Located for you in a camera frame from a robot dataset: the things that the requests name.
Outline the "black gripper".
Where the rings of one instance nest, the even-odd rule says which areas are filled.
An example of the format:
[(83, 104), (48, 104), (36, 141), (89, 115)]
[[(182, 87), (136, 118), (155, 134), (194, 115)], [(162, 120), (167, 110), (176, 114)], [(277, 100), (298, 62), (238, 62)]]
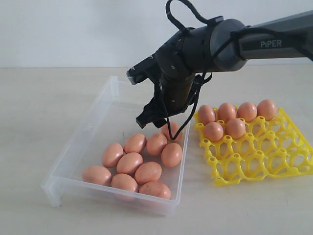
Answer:
[(136, 117), (139, 127), (153, 123), (156, 128), (161, 128), (168, 123), (167, 116), (183, 113), (193, 100), (194, 79), (194, 75), (177, 79), (162, 75), (155, 86), (152, 100)]

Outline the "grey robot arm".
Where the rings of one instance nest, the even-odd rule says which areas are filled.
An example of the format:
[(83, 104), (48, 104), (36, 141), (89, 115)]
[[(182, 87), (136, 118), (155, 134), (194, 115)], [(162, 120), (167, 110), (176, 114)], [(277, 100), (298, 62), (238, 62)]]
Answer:
[(128, 71), (133, 84), (145, 79), (154, 84), (153, 98), (136, 122), (162, 127), (167, 117), (195, 105), (204, 84), (201, 73), (237, 71), (251, 59), (312, 56), (312, 11), (255, 26), (216, 17), (203, 27), (182, 29)]

